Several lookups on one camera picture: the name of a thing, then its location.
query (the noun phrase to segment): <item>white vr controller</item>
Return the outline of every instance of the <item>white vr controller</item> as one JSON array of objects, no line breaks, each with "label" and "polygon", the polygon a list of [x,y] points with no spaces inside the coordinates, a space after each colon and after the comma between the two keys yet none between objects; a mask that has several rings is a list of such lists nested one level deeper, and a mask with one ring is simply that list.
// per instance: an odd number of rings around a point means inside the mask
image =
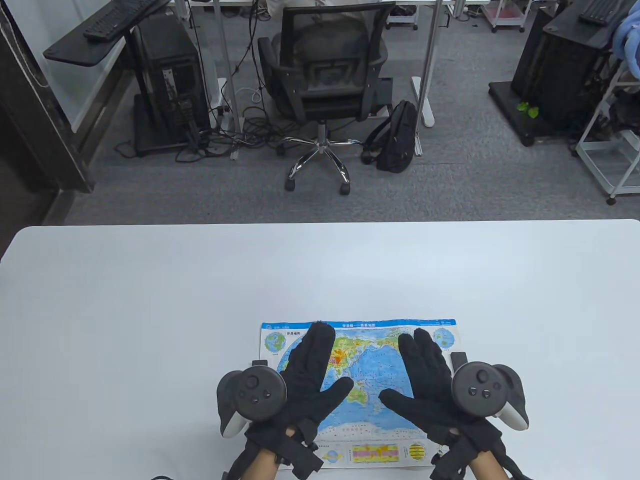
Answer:
[{"label": "white vr controller", "polygon": [[529,428],[522,381],[514,370],[467,362],[464,352],[452,352],[451,362],[451,394],[458,408],[475,417],[496,417],[514,430]]},{"label": "white vr controller", "polygon": [[[529,428],[522,382],[506,365],[467,362],[464,352],[452,352],[454,375],[451,393],[464,412],[475,417],[496,417],[514,430]],[[247,370],[222,377],[216,391],[220,433],[238,435],[250,422],[270,419],[287,401],[287,386],[267,362],[256,360]]]}]

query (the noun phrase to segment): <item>black backpack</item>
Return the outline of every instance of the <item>black backpack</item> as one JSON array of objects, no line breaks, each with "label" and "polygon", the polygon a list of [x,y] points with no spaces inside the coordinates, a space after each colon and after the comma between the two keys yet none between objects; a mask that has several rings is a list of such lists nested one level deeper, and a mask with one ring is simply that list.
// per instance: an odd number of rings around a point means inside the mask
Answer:
[{"label": "black backpack", "polygon": [[[362,162],[365,165],[376,162],[378,170],[402,172],[413,159],[417,121],[418,111],[415,105],[406,100],[401,101],[394,108],[393,113],[365,140],[360,156]],[[380,150],[380,153],[374,156],[372,150]]]}]

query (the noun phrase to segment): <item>map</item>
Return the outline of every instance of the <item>map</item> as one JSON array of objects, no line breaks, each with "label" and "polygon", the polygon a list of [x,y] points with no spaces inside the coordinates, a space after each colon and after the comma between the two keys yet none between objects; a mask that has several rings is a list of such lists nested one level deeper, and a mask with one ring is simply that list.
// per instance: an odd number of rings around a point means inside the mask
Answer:
[{"label": "map", "polygon": [[[431,466],[437,446],[426,434],[387,409],[378,394],[394,388],[412,396],[409,378],[398,352],[400,333],[421,327],[445,351],[461,350],[455,320],[387,320],[370,323],[328,322],[336,339],[323,390],[343,376],[354,387],[340,406],[318,428],[316,454],[324,468]],[[264,323],[260,359],[282,371],[289,354],[300,343],[310,323]]]}]

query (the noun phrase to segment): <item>mesh chair back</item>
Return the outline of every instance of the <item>mesh chair back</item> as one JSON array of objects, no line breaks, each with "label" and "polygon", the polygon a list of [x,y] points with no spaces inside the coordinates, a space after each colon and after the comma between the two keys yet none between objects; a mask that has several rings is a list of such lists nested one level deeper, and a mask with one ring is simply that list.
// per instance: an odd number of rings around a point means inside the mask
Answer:
[{"label": "mesh chair back", "polygon": [[367,64],[380,56],[380,37],[393,2],[285,8],[280,65],[301,68],[304,97],[365,88]]}]

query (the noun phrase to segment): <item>office chair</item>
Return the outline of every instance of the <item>office chair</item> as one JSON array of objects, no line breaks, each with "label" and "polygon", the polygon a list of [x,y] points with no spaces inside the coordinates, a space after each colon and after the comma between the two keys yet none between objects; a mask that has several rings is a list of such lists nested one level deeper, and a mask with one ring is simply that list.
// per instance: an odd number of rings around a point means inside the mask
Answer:
[{"label": "office chair", "polygon": [[342,178],[340,193],[351,181],[332,147],[360,145],[357,140],[328,139],[327,120],[365,120],[374,104],[380,67],[387,60],[382,29],[395,2],[285,8],[282,31],[258,39],[267,92],[280,114],[299,124],[318,122],[315,140],[286,137],[283,142],[312,145],[291,167],[285,190],[316,154],[327,155]]}]

